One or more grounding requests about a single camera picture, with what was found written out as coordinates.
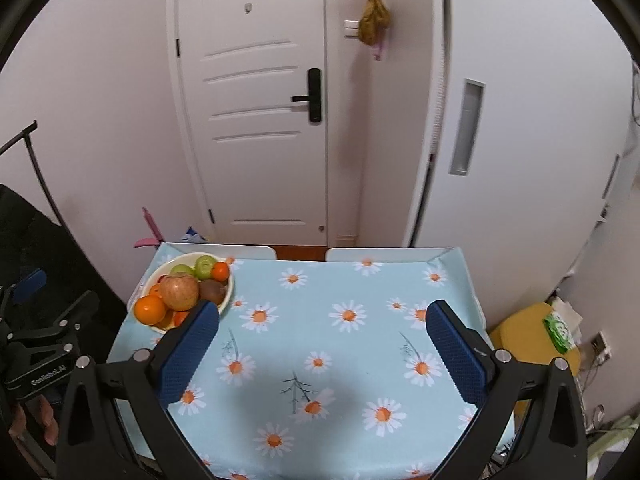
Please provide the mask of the person's left hand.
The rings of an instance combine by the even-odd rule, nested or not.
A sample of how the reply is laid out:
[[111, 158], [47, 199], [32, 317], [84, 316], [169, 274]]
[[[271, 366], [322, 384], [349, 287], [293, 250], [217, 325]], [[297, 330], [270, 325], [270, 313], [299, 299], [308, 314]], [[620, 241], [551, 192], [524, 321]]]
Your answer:
[[43, 431], [43, 439], [48, 445], [58, 444], [58, 422], [54, 418], [54, 409], [49, 400], [40, 394], [27, 402], [27, 410], [23, 405], [11, 401], [9, 403], [9, 435], [14, 441], [23, 440], [27, 431], [27, 423], [33, 420]]

